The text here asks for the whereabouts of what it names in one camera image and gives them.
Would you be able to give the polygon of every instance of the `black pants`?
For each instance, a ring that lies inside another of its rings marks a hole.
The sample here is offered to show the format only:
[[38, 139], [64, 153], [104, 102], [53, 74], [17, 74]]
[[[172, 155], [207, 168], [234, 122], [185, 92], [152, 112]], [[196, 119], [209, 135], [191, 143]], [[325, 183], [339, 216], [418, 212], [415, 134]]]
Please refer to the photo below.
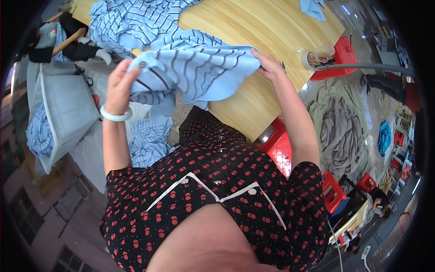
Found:
[[365, 78], [367, 79], [367, 84], [369, 84], [371, 88], [383, 90], [387, 95], [395, 100], [405, 103], [405, 89], [403, 88], [400, 79], [394, 79], [378, 74], [368, 74]]
[[[69, 12], [62, 13], [59, 17], [59, 23], [63, 30], [65, 30], [68, 38], [76, 33], [80, 28], [87, 28], [87, 25], [74, 19]], [[87, 61], [89, 58], [95, 57], [98, 49], [100, 48], [96, 46], [72, 42], [62, 50], [62, 54], [73, 61]]]

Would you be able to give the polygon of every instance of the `light blue striped fabric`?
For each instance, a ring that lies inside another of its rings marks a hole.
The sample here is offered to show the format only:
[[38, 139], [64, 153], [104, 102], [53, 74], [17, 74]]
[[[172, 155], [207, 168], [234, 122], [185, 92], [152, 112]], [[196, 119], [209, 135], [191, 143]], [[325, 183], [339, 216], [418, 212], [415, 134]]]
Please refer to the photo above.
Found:
[[51, 156], [54, 147], [54, 138], [51, 133], [43, 102], [39, 104], [38, 109], [27, 126], [26, 137], [27, 146], [35, 156]]
[[134, 139], [128, 147], [133, 167], [150, 167], [175, 150], [167, 144], [172, 124], [171, 117], [159, 116], [154, 121], [140, 119], [131, 125]]
[[[59, 44], [63, 43], [67, 40], [67, 34], [65, 33], [65, 30], [60, 26], [60, 24], [57, 25], [57, 34], [56, 34], [56, 46], [59, 46]], [[70, 60], [66, 56], [62, 54], [62, 51], [54, 55], [54, 60], [62, 61], [65, 63], [73, 63], [74, 61]]]
[[153, 105], [150, 117], [172, 114], [175, 92], [187, 104], [208, 109], [208, 101], [231, 96], [260, 67], [251, 46], [230, 46], [199, 30], [167, 35], [135, 58], [128, 70], [145, 65], [131, 86], [130, 100]]
[[145, 51], [162, 35], [181, 32], [178, 15], [201, 0], [99, 0], [92, 5], [89, 30], [99, 47], [121, 57]]

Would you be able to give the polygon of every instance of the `woman's left hand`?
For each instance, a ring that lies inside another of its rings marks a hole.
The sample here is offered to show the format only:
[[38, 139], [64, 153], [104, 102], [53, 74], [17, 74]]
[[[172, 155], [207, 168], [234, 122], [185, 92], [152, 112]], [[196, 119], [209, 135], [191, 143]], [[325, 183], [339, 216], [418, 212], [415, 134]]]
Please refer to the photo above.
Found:
[[110, 74], [104, 109], [107, 113], [123, 115], [128, 110], [131, 84], [141, 73], [140, 68], [126, 72], [132, 59], [122, 60]]

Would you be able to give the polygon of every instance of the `white sock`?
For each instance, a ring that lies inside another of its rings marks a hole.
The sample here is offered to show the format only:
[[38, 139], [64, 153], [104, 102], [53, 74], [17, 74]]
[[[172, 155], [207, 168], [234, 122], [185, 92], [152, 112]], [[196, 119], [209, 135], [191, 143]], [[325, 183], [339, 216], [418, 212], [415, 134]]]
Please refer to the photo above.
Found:
[[104, 49], [98, 49], [95, 56], [102, 58], [107, 65], [109, 65], [112, 62], [112, 56], [109, 53], [107, 53]]
[[90, 41], [90, 37], [80, 37], [80, 38], [77, 39], [77, 41], [79, 43], [82, 43], [82, 44], [87, 44]]

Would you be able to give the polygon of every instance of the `gray fabric pile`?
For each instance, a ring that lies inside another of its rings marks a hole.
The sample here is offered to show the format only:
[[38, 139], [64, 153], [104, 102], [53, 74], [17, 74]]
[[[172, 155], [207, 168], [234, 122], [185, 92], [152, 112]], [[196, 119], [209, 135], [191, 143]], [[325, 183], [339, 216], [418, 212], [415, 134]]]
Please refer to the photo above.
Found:
[[332, 97], [323, 117], [320, 140], [328, 170], [341, 177], [353, 173], [365, 150], [364, 135], [357, 114], [346, 105], [344, 98]]

